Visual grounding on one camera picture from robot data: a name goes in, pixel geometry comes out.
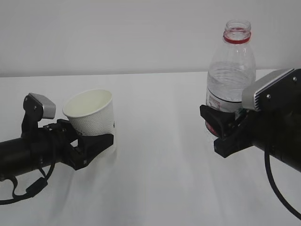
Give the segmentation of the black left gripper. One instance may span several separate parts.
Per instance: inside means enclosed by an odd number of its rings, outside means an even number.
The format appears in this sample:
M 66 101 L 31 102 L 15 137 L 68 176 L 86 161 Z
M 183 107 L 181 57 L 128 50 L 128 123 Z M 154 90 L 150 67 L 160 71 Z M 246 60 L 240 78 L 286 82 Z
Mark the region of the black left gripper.
M 95 157 L 113 145 L 114 135 L 81 136 L 70 121 L 58 119 L 36 129 L 30 138 L 31 156 L 43 168 L 60 162 L 74 170 L 86 167 Z

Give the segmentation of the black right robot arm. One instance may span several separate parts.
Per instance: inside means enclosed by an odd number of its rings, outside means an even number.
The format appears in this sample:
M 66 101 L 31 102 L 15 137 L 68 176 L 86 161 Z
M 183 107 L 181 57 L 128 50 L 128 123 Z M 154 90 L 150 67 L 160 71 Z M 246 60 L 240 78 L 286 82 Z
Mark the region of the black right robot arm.
M 255 146 L 293 169 L 301 170 L 301 109 L 287 105 L 273 111 L 242 109 L 238 114 L 200 106 L 200 116 L 217 136 L 214 151 L 223 158 Z

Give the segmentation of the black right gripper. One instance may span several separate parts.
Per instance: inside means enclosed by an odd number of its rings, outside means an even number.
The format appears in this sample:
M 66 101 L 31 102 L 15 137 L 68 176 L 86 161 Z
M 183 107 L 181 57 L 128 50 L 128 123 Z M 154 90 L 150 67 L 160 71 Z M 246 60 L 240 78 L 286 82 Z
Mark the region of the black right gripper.
M 275 111 L 244 110 L 235 113 L 200 106 L 200 116 L 217 136 L 214 151 L 226 158 L 255 146 L 275 158 L 300 158 L 301 110 L 282 108 Z

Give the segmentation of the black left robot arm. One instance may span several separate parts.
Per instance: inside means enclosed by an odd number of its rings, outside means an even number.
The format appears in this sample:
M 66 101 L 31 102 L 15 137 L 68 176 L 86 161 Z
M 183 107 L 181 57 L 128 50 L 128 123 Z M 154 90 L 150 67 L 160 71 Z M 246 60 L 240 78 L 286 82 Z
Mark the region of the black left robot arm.
M 2 181 L 57 162 L 79 170 L 113 146 L 112 132 L 85 136 L 68 120 L 58 119 L 56 123 L 38 127 L 39 121 L 53 119 L 56 113 L 56 105 L 43 95 L 29 93 L 24 98 L 23 109 L 21 137 L 0 144 Z

